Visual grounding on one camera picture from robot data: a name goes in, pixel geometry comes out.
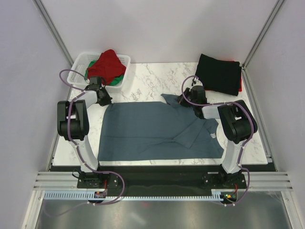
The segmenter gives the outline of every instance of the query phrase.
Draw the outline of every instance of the wall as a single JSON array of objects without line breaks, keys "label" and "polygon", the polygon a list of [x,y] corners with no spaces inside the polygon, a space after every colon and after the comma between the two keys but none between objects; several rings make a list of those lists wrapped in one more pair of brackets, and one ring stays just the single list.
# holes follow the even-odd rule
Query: wall
[{"label": "wall", "polygon": [[286,1],[248,66],[278,168],[305,214],[305,2]]},{"label": "wall", "polygon": [[65,58],[31,0],[0,3],[0,228],[19,229],[67,94]]},{"label": "wall", "polygon": [[245,60],[276,0],[42,0],[72,58],[109,48],[132,62]]}]

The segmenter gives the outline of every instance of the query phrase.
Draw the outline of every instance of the shiny floor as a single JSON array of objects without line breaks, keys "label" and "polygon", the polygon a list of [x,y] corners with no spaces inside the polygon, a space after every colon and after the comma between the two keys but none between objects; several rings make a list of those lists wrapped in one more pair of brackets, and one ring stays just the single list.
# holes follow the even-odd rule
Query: shiny floor
[{"label": "shiny floor", "polygon": [[[79,203],[44,200],[43,208],[58,214]],[[291,229],[291,225],[280,192],[252,192],[235,207],[205,201],[120,201],[82,205],[56,218],[41,211],[36,229]]]}]

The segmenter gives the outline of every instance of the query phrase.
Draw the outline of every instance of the white plastic basket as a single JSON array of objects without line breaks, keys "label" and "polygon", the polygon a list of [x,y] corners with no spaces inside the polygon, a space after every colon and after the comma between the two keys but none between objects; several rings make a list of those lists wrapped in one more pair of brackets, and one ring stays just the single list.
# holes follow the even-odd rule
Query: white plastic basket
[{"label": "white plastic basket", "polygon": [[[76,58],[72,70],[75,70],[83,75],[85,75],[86,70],[90,64],[91,61],[96,61],[99,59],[101,53],[94,53],[94,52],[83,52],[79,54],[79,56]],[[130,67],[130,57],[126,55],[119,55],[117,54],[118,58],[120,59],[121,63],[126,66],[126,71],[124,74],[124,78],[122,81],[120,81],[115,86],[106,86],[106,89],[110,89],[110,91],[120,91],[124,85],[124,82],[126,81],[128,70]],[[80,76],[77,73],[70,72],[67,79],[68,83],[73,84],[75,86],[79,86],[81,88],[84,88],[89,84],[89,82],[85,81],[82,76]]]}]

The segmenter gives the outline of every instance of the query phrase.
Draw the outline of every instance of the marble tabletop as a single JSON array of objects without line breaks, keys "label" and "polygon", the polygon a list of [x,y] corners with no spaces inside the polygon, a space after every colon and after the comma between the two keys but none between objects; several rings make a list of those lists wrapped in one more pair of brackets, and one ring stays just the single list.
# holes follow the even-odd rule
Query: marble tabletop
[{"label": "marble tabletop", "polygon": [[[109,91],[113,98],[112,102],[149,102],[161,101],[165,103],[161,94],[181,95],[181,84],[190,75],[194,75],[197,63],[134,63],[131,64],[126,82],[120,92]],[[188,80],[184,87],[191,87],[192,80]],[[252,111],[244,84],[243,91],[238,96],[207,91],[206,97],[209,103],[230,102],[243,99],[250,111]],[[71,99],[80,92],[72,90]],[[94,104],[88,108],[90,122],[89,142],[94,155],[97,157],[99,151],[99,141],[102,129],[103,115],[107,106],[101,107]],[[216,131],[216,137],[222,148],[226,149],[227,139],[224,135],[220,121]],[[101,165],[120,165],[120,166],[144,166],[144,165],[219,165],[222,158],[206,159],[177,159],[177,160],[145,160],[145,161],[101,161]],[[247,144],[244,151],[242,164],[263,165],[267,164],[262,140],[259,131],[254,134],[251,141]],[[77,166],[80,165],[72,146],[59,138],[54,160],[54,166]]]}]

